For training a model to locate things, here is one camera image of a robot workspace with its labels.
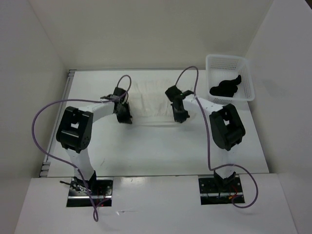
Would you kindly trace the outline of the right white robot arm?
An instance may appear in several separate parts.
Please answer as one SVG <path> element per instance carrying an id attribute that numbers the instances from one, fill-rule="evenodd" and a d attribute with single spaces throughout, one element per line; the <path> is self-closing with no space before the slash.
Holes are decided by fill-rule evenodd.
<path id="1" fill-rule="evenodd" d="M 219 149 L 226 151 L 230 151 L 234 146 L 242 142 L 246 130 L 237 109 L 234 105 L 228 104 L 221 106 L 218 111 L 210 112 L 206 109 L 210 103 L 208 100 L 197 97 L 190 90 L 183 92 L 175 85 L 169 87 L 165 91 L 165 95 L 171 103 L 175 122 L 185 122 L 190 118 L 190 110 L 202 114 L 207 134 L 208 169 L 214 173 L 215 189 L 220 192 L 226 191 L 234 182 L 236 172 L 226 176 L 220 175 L 217 170 L 225 167 L 238 167 L 241 169 L 243 167 L 233 163 L 226 163 L 213 168 L 211 165 L 211 142 L 213 141 Z"/>

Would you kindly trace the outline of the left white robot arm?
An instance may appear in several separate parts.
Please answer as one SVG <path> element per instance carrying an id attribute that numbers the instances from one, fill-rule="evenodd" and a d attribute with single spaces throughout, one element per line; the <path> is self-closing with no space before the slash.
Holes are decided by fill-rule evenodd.
<path id="1" fill-rule="evenodd" d="M 93 123 L 111 115 L 116 115 L 119 123 L 132 124 L 126 90 L 116 87 L 112 94 L 101 97 L 99 103 L 81 108 L 67 107 L 57 130 L 56 140 L 74 164 L 75 183 L 86 195 L 98 190 L 96 171 L 88 153 Z"/>

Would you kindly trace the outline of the white skirt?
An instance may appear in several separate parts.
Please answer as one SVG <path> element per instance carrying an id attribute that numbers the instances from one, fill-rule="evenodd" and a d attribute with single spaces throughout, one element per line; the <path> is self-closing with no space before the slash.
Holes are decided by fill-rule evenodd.
<path id="1" fill-rule="evenodd" d="M 169 79 L 133 81 L 128 99 L 132 116 L 172 118 L 171 102 L 165 91 L 173 84 Z"/>

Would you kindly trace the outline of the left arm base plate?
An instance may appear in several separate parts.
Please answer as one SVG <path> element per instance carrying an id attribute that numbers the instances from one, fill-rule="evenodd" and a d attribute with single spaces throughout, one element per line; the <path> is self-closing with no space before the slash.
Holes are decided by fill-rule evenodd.
<path id="1" fill-rule="evenodd" d="M 66 207 L 92 207 L 92 203 L 84 185 L 79 185 L 71 178 L 70 182 L 60 180 L 69 187 Z M 97 187 L 91 191 L 93 202 L 98 207 L 111 207 L 113 194 L 113 178 L 98 177 Z"/>

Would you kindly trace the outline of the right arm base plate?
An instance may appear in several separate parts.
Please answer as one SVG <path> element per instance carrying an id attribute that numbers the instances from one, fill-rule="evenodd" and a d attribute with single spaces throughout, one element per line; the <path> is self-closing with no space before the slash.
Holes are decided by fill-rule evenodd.
<path id="1" fill-rule="evenodd" d="M 233 172 L 229 177 L 222 178 L 217 172 L 198 178 L 201 205 L 245 203 L 241 180 Z"/>

